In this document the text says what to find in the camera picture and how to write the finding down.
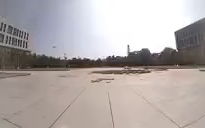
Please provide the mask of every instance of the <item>tower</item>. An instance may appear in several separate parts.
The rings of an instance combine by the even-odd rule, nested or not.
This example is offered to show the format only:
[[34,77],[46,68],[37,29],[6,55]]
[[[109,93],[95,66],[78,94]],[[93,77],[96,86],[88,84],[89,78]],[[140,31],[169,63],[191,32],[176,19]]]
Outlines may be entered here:
[[129,55],[130,52],[131,52],[131,51],[130,51],[130,46],[127,45],[127,56]]

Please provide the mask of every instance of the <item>sky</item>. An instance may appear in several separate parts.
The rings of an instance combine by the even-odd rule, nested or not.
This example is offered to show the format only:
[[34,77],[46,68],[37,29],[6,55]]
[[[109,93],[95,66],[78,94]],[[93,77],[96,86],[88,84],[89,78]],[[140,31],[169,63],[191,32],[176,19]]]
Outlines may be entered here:
[[30,33],[33,52],[95,59],[126,56],[128,44],[176,48],[174,32],[205,17],[205,0],[0,0],[0,16]]

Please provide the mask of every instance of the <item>tree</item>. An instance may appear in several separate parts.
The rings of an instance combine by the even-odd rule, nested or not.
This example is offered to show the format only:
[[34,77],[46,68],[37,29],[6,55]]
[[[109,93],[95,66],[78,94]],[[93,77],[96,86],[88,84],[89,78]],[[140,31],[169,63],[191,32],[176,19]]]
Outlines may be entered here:
[[166,47],[164,48],[164,50],[161,52],[161,64],[163,65],[173,65],[175,64],[174,62],[174,54],[176,54],[176,50],[173,49],[173,48],[169,48],[169,47]]
[[152,64],[152,55],[148,48],[143,48],[140,52],[141,65],[147,66]]
[[64,60],[36,53],[27,55],[28,66],[32,68],[65,67]]

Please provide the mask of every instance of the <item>building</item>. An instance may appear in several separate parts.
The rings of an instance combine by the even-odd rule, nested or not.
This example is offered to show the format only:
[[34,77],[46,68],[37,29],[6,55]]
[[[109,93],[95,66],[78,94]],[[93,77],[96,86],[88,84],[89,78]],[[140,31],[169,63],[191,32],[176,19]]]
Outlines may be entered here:
[[141,52],[141,51],[132,51],[132,52],[131,52],[130,45],[127,45],[127,56],[137,55],[137,54],[140,54],[140,52]]
[[205,18],[175,32],[182,64],[205,64]]
[[28,53],[29,33],[0,17],[0,69],[25,66]]

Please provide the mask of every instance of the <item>pavement joint line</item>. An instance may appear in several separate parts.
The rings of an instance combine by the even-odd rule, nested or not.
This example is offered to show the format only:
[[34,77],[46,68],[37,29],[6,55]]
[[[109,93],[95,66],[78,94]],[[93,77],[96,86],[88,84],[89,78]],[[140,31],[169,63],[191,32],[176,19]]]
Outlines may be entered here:
[[142,97],[142,99],[143,100],[145,100],[145,102],[147,102],[152,108],[154,108],[156,111],[158,111],[160,114],[162,114],[163,116],[165,116],[167,119],[169,119],[173,124],[175,124],[178,128],[181,128],[181,126],[180,125],[178,125],[176,122],[174,122],[174,120],[172,120],[170,117],[168,117],[164,112],[162,112],[159,108],[157,108],[155,105],[153,105],[152,103],[150,103],[143,95],[142,95],[142,92],[140,91],[140,90],[138,90],[139,92],[140,92],[140,94],[139,94],[139,92],[138,91],[136,91],[136,89],[134,89],[133,88],[133,90],[134,90],[134,92],[138,95],[138,96],[140,96],[140,97]]
[[18,128],[22,128],[20,125],[13,123],[12,121],[10,121],[10,120],[8,120],[8,119],[6,119],[6,118],[3,118],[3,120],[9,122],[10,124],[15,125],[15,126],[18,127]]
[[12,124],[12,125],[14,125],[14,126],[16,126],[16,127],[18,127],[18,128],[22,128],[21,126],[19,126],[18,124],[13,123],[13,122],[10,121],[9,119],[6,119],[6,118],[4,118],[4,117],[2,117],[2,116],[0,116],[0,118],[1,118],[0,121],[5,120],[6,122],[8,122],[8,123],[10,123],[10,124]]
[[113,111],[112,111],[112,106],[111,106],[111,98],[110,98],[110,93],[107,92],[108,100],[109,100],[109,106],[110,106],[110,112],[111,112],[111,119],[112,119],[112,127],[114,127],[114,116],[113,116]]
[[199,117],[197,120],[192,121],[191,123],[188,123],[188,124],[186,124],[186,125],[182,126],[181,128],[186,128],[186,127],[188,127],[188,126],[190,126],[190,125],[192,125],[192,124],[194,124],[194,123],[198,122],[199,120],[203,119],[204,117],[205,117],[205,114],[204,114],[204,115],[202,115],[201,117]]
[[69,109],[69,107],[76,101],[76,99],[86,90],[86,88],[84,88],[77,96],[76,98],[68,105],[68,107],[65,108],[65,110],[63,110],[63,112],[56,118],[56,120],[51,124],[51,126],[49,128],[52,128],[54,126],[54,124],[58,121],[58,119]]
[[38,99],[37,101],[34,101],[34,103],[28,105],[27,107],[25,107],[25,108],[23,108],[23,109],[20,109],[20,110],[18,110],[18,111],[16,111],[16,112],[14,112],[14,114],[11,115],[11,116],[9,117],[9,119],[14,118],[14,117],[17,116],[20,112],[25,111],[25,110],[31,108],[32,106],[34,106],[34,105],[38,104],[39,102],[41,102],[41,101],[47,99],[47,98],[50,97],[53,93],[56,93],[57,91],[60,91],[60,90],[63,89],[63,88],[60,88],[60,89],[56,90],[55,92],[51,92],[51,94],[49,94],[48,96],[42,97],[42,98]]

